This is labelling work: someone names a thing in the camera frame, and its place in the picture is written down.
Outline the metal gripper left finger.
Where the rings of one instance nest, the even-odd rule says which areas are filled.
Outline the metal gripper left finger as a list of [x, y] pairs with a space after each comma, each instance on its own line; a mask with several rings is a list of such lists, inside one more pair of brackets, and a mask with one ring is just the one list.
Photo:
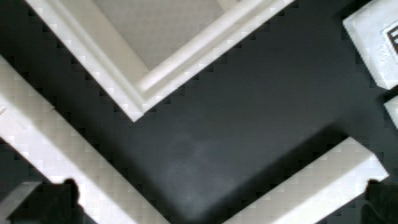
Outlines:
[[79, 186], [24, 182], [0, 202], [0, 224], [80, 224]]

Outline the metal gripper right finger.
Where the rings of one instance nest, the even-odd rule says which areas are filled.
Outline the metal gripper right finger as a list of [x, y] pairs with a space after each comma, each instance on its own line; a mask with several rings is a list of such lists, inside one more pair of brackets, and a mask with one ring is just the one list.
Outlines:
[[368, 181], [361, 224], [398, 224], [398, 185]]

